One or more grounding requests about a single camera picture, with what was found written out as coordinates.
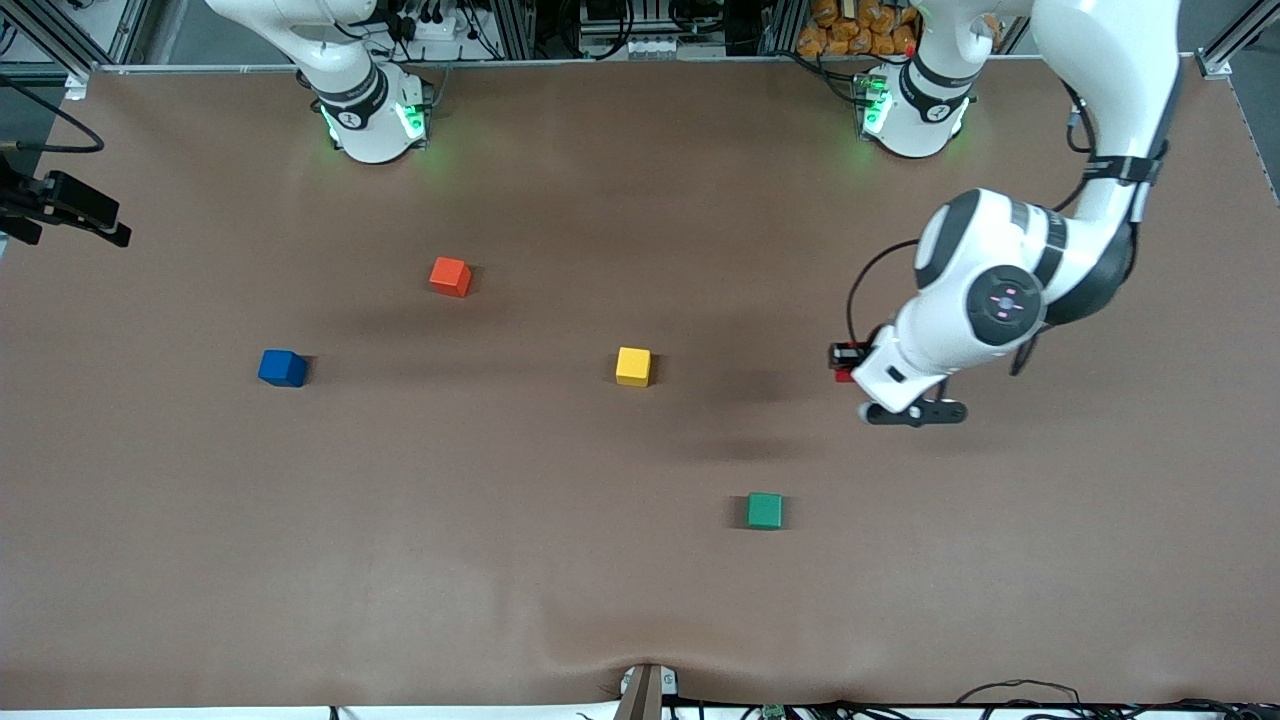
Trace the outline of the blue wooden cube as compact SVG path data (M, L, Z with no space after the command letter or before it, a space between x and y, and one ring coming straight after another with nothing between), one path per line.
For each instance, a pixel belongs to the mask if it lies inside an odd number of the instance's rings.
M307 357L287 348L266 348L262 351L257 378L273 387L302 388L308 377Z

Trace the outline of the brown table cover sheet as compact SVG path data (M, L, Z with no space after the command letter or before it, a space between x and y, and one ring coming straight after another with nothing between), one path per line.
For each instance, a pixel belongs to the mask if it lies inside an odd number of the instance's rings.
M792 64L461 68L366 167L287 73L92 79L106 149L47 164L132 245L0 260L0 708L576 703L644 661L722 702L1280 702L1280 208L1229 85L1189 72L1132 279L957 374L965 423L868 427L826 366L946 199L1070 190L1068 108L995 61L901 161Z

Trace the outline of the orange knobbly bundle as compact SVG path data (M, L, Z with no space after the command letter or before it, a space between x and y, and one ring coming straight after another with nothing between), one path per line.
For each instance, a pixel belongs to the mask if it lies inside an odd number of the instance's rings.
M911 56L923 15L908 0L808 0L795 53L815 56Z

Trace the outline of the orange wooden cube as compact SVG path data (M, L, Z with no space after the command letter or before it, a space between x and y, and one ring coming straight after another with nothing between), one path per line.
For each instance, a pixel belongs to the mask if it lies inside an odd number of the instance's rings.
M436 293L465 299L472 283L472 268L457 258L439 256L435 259L428 282Z

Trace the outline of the white terminal strip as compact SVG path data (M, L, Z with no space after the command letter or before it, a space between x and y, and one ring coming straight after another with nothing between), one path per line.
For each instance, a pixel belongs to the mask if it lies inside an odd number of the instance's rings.
M673 35L641 35L621 44L617 50L617 37L582 36L579 49L584 56L631 61L668 61L678 58L681 42Z

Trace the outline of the white power strip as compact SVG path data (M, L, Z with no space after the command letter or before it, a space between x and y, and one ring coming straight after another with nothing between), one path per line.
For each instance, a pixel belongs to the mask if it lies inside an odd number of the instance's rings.
M394 27L399 31L399 41L412 53L456 56L480 49L474 23L456 6L439 12L428 9L424 19L416 14L401 13Z

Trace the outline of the aluminium frame strut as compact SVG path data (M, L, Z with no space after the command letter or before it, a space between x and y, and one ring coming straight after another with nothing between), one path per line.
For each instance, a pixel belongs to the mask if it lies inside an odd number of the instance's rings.
M1203 47L1193 53L1201 76L1220 79L1231 74L1230 60L1253 44L1280 19L1280 0L1251 0L1240 15L1229 20Z
M0 0L0 18L70 74L122 64L157 0Z

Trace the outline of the aluminium frame profile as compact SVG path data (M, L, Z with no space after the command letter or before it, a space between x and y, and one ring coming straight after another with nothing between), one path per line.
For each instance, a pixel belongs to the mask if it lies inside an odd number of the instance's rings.
M767 23L762 32L760 54L794 53L799 35L809 19L808 0L762 0Z
M506 60L532 60L538 0L490 0L490 4Z

